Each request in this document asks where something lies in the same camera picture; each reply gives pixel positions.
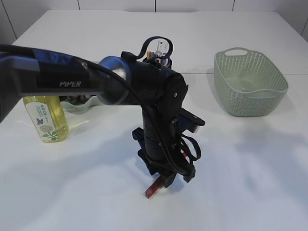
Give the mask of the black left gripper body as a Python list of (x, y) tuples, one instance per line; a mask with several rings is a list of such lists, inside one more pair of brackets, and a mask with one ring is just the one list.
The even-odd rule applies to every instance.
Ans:
[(161, 113), (155, 106), (142, 108), (143, 128), (133, 130), (132, 137), (150, 164), (173, 170), (182, 175), (184, 181), (190, 182), (195, 177), (195, 156), (185, 139), (193, 147), (195, 139), (178, 131), (180, 110), (168, 118), (167, 112)]

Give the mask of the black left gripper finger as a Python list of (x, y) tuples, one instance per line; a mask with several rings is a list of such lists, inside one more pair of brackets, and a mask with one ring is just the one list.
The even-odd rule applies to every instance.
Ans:
[(176, 175), (176, 172), (165, 172), (160, 174), (158, 179), (161, 181), (163, 187), (168, 188), (174, 182)]

